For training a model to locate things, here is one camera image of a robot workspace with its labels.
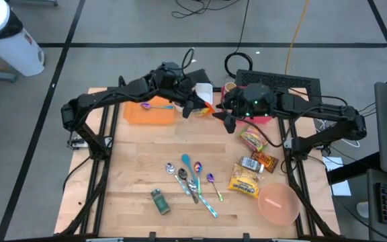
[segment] blue spoon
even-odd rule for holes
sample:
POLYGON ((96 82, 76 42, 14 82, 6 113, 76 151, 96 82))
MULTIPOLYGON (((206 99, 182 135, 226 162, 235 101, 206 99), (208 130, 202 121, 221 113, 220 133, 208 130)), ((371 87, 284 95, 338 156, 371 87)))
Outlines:
POLYGON ((198 185, 198 180, 195 176, 195 172, 192 170, 192 166, 191 166, 191 159, 189 158, 188 155, 186 154, 183 154, 181 156, 181 161, 187 166, 187 168, 189 169, 189 171, 191 172, 191 175, 192 175, 192 179, 195 181, 195 183, 198 185))

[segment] snack bag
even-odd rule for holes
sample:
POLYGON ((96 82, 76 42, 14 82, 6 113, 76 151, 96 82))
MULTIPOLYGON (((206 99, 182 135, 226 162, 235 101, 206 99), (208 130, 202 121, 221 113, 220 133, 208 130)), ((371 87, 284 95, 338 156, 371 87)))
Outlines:
POLYGON ((268 144, 261 133, 250 125, 243 128, 240 133, 240 137, 253 151, 261 151, 268 144))
POLYGON ((252 159, 258 161, 260 164, 263 164, 265 169, 270 173, 274 172, 277 163, 279 163, 279 159, 272 157, 271 155, 267 155, 264 152, 254 152, 252 155, 252 159))
POLYGON ((232 172, 228 189, 240 191, 242 193, 251 195, 254 198, 258 198, 259 179, 261 179, 261 176, 255 172, 249 171, 240 165, 234 164, 234 171, 232 172))

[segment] green can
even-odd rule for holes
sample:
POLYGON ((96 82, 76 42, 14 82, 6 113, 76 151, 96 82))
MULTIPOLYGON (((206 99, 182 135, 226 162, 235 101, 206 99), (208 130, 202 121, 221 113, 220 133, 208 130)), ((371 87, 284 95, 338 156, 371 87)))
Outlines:
POLYGON ((152 195, 153 201, 155 202, 156 207, 158 208, 161 215, 167 214, 169 211, 171 211, 160 189, 155 189, 150 194, 152 195))

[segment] pink bowl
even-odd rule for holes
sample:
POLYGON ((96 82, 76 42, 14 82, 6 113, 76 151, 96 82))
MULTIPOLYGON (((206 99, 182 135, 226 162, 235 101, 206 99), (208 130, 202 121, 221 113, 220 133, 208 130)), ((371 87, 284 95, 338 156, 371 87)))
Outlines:
POLYGON ((262 216, 275 225, 288 226, 300 213, 300 202, 291 187, 283 183, 267 184, 259 193, 262 216))

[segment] wooden tabletop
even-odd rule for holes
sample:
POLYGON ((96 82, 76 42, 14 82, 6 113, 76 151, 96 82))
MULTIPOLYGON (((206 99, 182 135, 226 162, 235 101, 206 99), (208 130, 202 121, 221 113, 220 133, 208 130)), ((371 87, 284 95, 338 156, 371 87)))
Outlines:
MULTIPOLYGON (((91 88, 89 92, 102 90, 91 88)), ((220 93, 215 93, 214 105, 219 103, 219 99, 220 93)), ((101 114, 102 109, 94 110, 87 119, 95 132, 99 129, 101 114)), ((111 114, 112 109, 107 119, 107 132, 111 114)), ((238 130, 243 126, 237 125, 236 132, 228 134, 221 121, 211 116, 191 115, 184 119, 180 113, 176 113, 174 125, 129 125, 123 118, 121 105, 99 236, 148 237, 149 232, 154 231, 157 237, 241 238, 243 233, 249 233, 251 238, 296 238, 295 224, 286 227, 271 224, 260 215, 257 199, 226 189, 234 164, 242 156, 251 154, 251 150, 237 137, 238 130), (188 154, 192 163, 202 163, 203 197, 218 213, 218 218, 214 218, 201 202, 194 204, 174 176, 165 171, 168 162, 174 164, 176 169, 186 169, 181 162, 182 154, 188 154), (213 173, 215 185, 224 202, 219 201, 212 184, 206 181, 207 173, 213 173), (151 196, 156 188, 161 189, 171 207, 171 212, 164 216, 159 214, 151 196)), ((274 143, 281 142, 277 119, 259 127, 274 143)), ((296 122, 296 130, 299 136, 310 136, 316 132, 311 118, 300 118, 296 122)), ((265 152, 280 161, 284 160, 281 147, 268 145, 265 152)), ((70 169, 74 169, 88 155, 87 149, 75 151, 70 169)), ((310 155, 322 160, 320 151, 314 150, 310 155)), ((91 164, 86 164, 68 181, 55 233, 65 229, 84 204, 91 164)), ((304 161, 304 170, 312 205, 330 228, 339 233, 323 164, 309 159, 304 161)), ((286 174, 280 171, 280 163, 274 173, 264 171, 259 185, 262 187, 271 182, 288 182, 286 174)), ((308 223, 301 203, 300 207, 304 234, 308 234, 308 223)), ((92 231, 94 217, 95 207, 91 209, 87 231, 92 231)))

